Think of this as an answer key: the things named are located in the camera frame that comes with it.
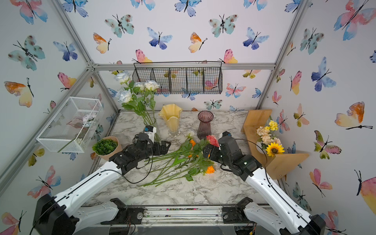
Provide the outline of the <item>white rose stem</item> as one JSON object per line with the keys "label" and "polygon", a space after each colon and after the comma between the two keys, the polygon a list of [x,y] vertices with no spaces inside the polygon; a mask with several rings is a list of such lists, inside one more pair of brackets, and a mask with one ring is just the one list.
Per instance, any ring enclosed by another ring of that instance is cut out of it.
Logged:
{"label": "white rose stem", "polygon": [[138,97],[141,97],[141,96],[144,97],[144,93],[145,93],[145,86],[144,86],[144,83],[145,83],[145,82],[138,82],[138,83],[135,83],[135,85],[134,85],[133,92],[134,92]]}
{"label": "white rose stem", "polygon": [[156,101],[154,99],[155,93],[159,89],[159,85],[157,82],[148,80],[144,83],[145,86],[145,106],[146,106],[146,117],[143,118],[144,120],[148,120],[151,117],[156,118],[155,116],[155,108],[156,108]]}
{"label": "white rose stem", "polygon": [[124,85],[124,84],[127,84],[128,82],[130,82],[130,80],[132,80],[132,76],[129,72],[124,71],[124,72],[118,73],[114,77],[114,80],[119,82],[120,85]]}
{"label": "white rose stem", "polygon": [[146,106],[143,96],[137,97],[133,90],[129,89],[119,91],[115,97],[125,110],[133,111],[143,118],[146,117]]}

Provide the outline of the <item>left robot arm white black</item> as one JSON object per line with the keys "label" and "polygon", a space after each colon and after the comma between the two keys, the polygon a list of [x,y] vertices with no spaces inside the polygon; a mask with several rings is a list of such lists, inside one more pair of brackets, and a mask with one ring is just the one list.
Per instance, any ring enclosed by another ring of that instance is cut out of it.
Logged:
{"label": "left robot arm white black", "polygon": [[171,146],[168,141],[155,142],[154,132],[135,135],[132,144],[115,153],[97,171],[74,186],[55,196],[44,195],[36,205],[32,231],[40,235],[73,235],[95,224],[113,220],[120,204],[98,206],[80,212],[81,206],[111,182],[138,166],[140,161],[166,155]]}

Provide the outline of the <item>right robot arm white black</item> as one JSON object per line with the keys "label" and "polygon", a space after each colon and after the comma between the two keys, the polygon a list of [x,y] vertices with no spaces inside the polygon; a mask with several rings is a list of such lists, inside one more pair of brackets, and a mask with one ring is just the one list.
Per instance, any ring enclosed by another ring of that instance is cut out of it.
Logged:
{"label": "right robot arm white black", "polygon": [[242,200],[246,218],[274,235],[322,235],[326,229],[324,219],[311,215],[296,204],[266,172],[266,168],[251,154],[243,154],[237,140],[230,134],[219,139],[218,146],[208,144],[204,158],[224,165],[234,175],[254,188],[272,207],[273,213],[249,198]]}

